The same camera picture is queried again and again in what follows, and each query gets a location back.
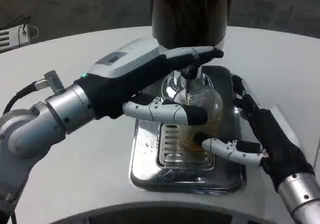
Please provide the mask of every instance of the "drip tray grate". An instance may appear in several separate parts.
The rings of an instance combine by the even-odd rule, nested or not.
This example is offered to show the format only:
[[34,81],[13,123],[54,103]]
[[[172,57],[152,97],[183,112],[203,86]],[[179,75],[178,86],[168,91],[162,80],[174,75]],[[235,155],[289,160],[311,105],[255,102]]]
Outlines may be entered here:
[[208,170],[214,167],[211,152],[188,152],[183,149],[176,125],[163,124],[159,137],[157,161],[161,168]]

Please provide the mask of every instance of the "glass cup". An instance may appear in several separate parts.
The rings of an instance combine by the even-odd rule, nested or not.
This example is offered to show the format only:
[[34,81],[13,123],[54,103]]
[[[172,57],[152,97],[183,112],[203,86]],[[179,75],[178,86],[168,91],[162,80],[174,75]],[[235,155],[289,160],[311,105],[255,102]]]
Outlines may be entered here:
[[177,126],[181,146],[186,151],[203,151],[202,146],[196,144],[193,138],[197,132],[203,132],[209,136],[217,136],[223,111],[223,102],[220,94],[214,87],[197,83],[191,85],[189,92],[186,89],[179,90],[173,100],[179,104],[203,107],[207,110],[208,121],[205,125]]

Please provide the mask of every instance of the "robotic hand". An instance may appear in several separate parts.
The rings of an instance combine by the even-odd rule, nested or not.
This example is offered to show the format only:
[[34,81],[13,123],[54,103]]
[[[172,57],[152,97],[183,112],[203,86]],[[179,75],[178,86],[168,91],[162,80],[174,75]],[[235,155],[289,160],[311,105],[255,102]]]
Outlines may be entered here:
[[242,78],[233,75],[232,82],[234,92],[241,97],[234,104],[242,110],[260,143],[208,138],[202,133],[195,141],[231,161],[262,166],[296,223],[320,223],[320,187],[295,133],[277,106],[261,108]]
[[[96,62],[66,89],[53,71],[18,92],[0,118],[0,223],[13,215],[32,167],[52,145],[93,119],[125,114],[168,124],[205,124],[205,109],[145,98],[140,91],[174,70],[192,72],[223,54],[214,47],[194,47],[160,55],[156,39],[138,39]],[[9,112],[17,99],[48,86],[55,94],[45,103]]]

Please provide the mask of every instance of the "stainless steel tray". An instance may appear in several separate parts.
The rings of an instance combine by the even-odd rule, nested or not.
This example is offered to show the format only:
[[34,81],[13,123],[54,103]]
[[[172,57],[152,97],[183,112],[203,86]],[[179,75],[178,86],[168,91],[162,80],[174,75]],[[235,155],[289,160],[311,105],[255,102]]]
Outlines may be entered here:
[[[203,71],[210,77],[223,100],[224,113],[218,137],[241,138],[238,114],[233,106],[234,94],[229,70],[220,66],[205,66]],[[161,85],[162,81],[159,81],[143,92],[160,96]],[[129,176],[137,188],[149,191],[217,194],[236,192],[245,185],[245,168],[218,156],[209,158],[209,161],[208,156],[202,156],[202,159],[207,158],[207,162],[203,163],[205,166],[195,163],[187,165],[183,161],[165,162],[162,156],[165,151],[161,146],[161,130],[162,125],[159,123],[136,121]]]

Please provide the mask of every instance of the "brown liquid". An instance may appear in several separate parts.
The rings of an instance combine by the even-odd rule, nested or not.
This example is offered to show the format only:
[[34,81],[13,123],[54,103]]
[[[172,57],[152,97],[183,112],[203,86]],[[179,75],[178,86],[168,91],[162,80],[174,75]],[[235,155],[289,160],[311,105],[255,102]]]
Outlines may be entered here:
[[218,135],[219,124],[222,113],[215,118],[215,120],[208,120],[205,125],[191,127],[191,126],[178,126],[179,137],[181,146],[185,151],[204,151],[203,147],[194,142],[194,136],[197,132],[201,131],[209,136],[215,137]]
[[225,36],[231,0],[150,0],[152,31],[173,49],[215,46]]

